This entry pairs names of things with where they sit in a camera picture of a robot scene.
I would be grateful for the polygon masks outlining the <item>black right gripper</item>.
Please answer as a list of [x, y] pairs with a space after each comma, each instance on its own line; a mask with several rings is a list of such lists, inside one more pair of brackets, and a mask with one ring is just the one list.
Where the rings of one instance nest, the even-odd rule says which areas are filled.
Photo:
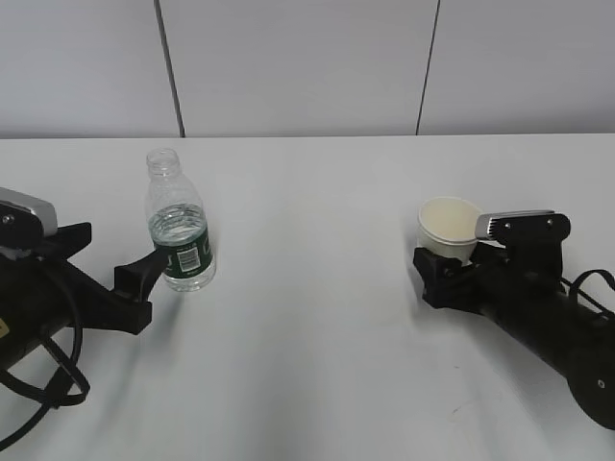
[[455, 257], [415, 248], [413, 265], [423, 281], [422, 299], [434, 309], [479, 312], [477, 284], [489, 314], [498, 320], [546, 320], [560, 310], [561, 277], [523, 274], [508, 261], [504, 247], [485, 242], [477, 243], [470, 261], [463, 265]]

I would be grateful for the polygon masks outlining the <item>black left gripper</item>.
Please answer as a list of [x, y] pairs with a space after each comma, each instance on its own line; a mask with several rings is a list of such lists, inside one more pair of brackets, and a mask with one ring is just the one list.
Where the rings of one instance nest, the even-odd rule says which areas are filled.
[[149, 296], [167, 266], [156, 249], [114, 268], [111, 291], [66, 259], [86, 248], [92, 225], [58, 228], [40, 244], [40, 255], [1, 255], [1, 344], [41, 346], [69, 330], [114, 330], [139, 335], [152, 321]]

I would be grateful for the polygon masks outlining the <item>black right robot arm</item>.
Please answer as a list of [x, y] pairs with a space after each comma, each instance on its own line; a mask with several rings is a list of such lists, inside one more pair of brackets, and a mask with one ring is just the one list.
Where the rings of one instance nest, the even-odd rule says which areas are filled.
[[560, 245], [479, 243], [467, 265], [418, 247], [412, 262], [429, 306], [487, 318], [563, 376], [590, 419], [614, 427], [614, 314], [580, 301], [593, 273], [564, 280]]

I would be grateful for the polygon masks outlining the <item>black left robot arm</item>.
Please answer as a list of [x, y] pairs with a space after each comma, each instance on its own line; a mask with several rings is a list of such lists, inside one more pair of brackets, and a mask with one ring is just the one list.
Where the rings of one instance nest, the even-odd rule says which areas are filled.
[[8, 369], [52, 336], [74, 324], [87, 329], [140, 334], [152, 321], [148, 301], [168, 262], [157, 249], [114, 268], [114, 287], [105, 288], [69, 262], [91, 243], [90, 223], [60, 227], [26, 255], [1, 255], [1, 367]]

